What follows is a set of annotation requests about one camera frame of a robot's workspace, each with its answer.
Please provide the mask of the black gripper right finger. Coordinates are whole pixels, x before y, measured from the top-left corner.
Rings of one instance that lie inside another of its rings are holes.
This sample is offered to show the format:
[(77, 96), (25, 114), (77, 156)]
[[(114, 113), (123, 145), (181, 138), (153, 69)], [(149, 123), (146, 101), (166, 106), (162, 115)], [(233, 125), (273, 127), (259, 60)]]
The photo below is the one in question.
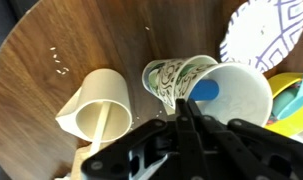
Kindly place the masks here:
[(240, 180), (303, 180), (303, 143), (239, 118), (223, 125), (202, 115), (193, 100), (187, 106), (206, 142), (226, 155)]

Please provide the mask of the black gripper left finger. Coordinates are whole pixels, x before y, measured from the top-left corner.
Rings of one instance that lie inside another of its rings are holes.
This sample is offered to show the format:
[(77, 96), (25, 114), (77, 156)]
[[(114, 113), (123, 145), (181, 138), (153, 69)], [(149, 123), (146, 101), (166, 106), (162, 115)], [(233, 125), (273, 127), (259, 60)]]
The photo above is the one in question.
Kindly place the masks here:
[(179, 99), (169, 121), (151, 119), (89, 156), (81, 165), (84, 180), (191, 180), (198, 154), (194, 101)]

